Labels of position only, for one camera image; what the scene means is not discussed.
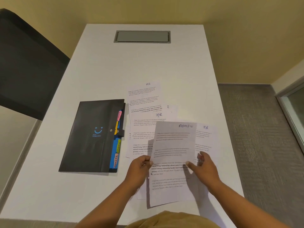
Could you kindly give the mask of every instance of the black folder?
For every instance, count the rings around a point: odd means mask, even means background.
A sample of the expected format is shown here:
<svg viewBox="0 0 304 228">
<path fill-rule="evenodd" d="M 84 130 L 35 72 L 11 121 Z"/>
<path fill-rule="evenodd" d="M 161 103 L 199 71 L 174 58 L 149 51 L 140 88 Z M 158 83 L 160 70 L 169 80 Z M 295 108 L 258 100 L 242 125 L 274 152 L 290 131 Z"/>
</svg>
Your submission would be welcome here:
<svg viewBox="0 0 304 228">
<path fill-rule="evenodd" d="M 117 172 L 125 105 L 124 99 L 79 103 L 59 172 Z"/>
</svg>

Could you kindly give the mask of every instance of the forearm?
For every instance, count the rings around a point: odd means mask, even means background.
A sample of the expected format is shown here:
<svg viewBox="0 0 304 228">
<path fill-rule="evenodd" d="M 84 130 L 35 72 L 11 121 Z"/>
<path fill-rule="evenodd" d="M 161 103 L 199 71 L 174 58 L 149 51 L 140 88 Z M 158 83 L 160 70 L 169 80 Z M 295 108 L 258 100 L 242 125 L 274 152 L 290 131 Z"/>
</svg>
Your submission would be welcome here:
<svg viewBox="0 0 304 228">
<path fill-rule="evenodd" d="M 216 197 L 226 214 L 238 228 L 288 227 L 250 203 L 222 182 L 218 183 L 212 189 L 212 194 Z"/>
<path fill-rule="evenodd" d="M 134 194 L 125 182 L 122 182 L 105 200 L 82 219 L 75 228 L 115 227 L 123 210 Z"/>
</svg>

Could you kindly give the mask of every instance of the stack of paper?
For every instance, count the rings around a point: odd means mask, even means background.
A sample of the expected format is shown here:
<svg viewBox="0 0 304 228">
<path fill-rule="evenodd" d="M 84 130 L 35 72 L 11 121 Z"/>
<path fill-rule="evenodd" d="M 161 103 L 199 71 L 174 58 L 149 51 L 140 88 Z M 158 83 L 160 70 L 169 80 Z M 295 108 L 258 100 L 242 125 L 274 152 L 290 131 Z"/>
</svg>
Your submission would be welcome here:
<svg viewBox="0 0 304 228">
<path fill-rule="evenodd" d="M 197 163 L 199 151 L 216 153 L 216 128 L 177 119 L 178 108 L 163 103 L 159 82 L 130 88 L 128 107 L 131 123 L 126 128 L 126 157 L 149 155 L 154 162 L 137 199 L 147 199 L 149 194 L 151 207 L 197 199 L 198 180 L 185 162 Z"/>
</svg>

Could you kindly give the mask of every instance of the table top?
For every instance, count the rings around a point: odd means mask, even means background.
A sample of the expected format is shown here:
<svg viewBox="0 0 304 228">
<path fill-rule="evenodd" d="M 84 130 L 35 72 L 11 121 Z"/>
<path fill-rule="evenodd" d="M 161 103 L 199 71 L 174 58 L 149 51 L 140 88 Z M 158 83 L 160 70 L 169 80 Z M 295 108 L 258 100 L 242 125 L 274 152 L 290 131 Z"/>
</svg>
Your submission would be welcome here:
<svg viewBox="0 0 304 228">
<path fill-rule="evenodd" d="M 116 30 L 168 30 L 171 43 L 113 43 Z M 165 101 L 179 107 L 179 118 L 218 127 L 215 162 L 220 178 L 243 195 L 203 25 L 88 24 L 0 218 L 78 222 L 104 200 L 123 181 L 131 162 L 125 157 L 127 139 L 122 139 L 118 173 L 58 172 L 79 102 L 127 99 L 128 86 L 156 80 Z M 150 209 L 146 200 L 132 198 L 118 224 L 164 210 L 200 214 L 221 227 L 234 226 L 210 193 L 199 203 Z"/>
</svg>

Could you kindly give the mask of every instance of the glass panel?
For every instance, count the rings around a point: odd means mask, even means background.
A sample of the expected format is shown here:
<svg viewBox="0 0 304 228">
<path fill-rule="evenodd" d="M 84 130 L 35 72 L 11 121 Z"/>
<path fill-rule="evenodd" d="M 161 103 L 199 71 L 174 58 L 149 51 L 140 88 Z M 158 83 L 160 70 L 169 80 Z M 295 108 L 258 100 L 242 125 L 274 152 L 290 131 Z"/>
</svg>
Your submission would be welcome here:
<svg viewBox="0 0 304 228">
<path fill-rule="evenodd" d="M 304 88 L 292 93 L 288 99 L 297 114 L 302 126 L 304 126 Z"/>
</svg>

